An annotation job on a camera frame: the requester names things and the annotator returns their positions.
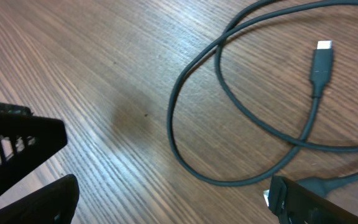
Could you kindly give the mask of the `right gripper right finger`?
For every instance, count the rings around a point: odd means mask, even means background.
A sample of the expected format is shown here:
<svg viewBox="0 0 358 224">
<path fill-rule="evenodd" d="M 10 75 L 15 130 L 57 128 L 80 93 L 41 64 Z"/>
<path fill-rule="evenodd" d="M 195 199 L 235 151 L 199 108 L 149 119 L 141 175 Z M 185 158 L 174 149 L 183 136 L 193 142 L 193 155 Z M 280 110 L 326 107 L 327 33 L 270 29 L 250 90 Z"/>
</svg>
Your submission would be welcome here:
<svg viewBox="0 0 358 224">
<path fill-rule="evenodd" d="M 330 191 L 356 181 L 355 177 L 298 181 L 275 175 L 268 191 L 268 208 L 280 223 L 358 224 L 358 216 L 326 200 Z"/>
</svg>

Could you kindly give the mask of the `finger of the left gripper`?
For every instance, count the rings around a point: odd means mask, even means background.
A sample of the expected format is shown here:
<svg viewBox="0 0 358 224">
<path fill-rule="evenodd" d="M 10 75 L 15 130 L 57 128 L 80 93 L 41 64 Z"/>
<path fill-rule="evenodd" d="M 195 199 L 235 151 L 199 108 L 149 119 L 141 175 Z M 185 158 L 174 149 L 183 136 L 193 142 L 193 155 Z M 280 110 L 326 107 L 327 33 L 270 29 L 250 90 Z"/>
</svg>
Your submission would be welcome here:
<svg viewBox="0 0 358 224">
<path fill-rule="evenodd" d="M 0 102 L 0 112 L 1 113 L 11 113 L 11 114 L 21 114 L 25 116 L 32 116 L 33 113 L 29 107 L 21 105 L 12 105 L 8 103 Z"/>
<path fill-rule="evenodd" d="M 59 119 L 0 112 L 0 196 L 67 142 Z"/>
</svg>

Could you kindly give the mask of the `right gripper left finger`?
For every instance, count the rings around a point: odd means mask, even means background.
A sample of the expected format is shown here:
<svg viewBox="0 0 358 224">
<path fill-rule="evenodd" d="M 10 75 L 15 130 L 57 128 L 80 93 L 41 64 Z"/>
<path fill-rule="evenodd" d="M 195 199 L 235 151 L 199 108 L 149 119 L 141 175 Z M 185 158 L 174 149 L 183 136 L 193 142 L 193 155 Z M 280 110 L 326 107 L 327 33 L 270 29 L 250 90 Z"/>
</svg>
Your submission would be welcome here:
<svg viewBox="0 0 358 224">
<path fill-rule="evenodd" d="M 0 224 L 70 224 L 79 196 L 77 178 L 68 174 L 0 209 Z"/>
</svg>

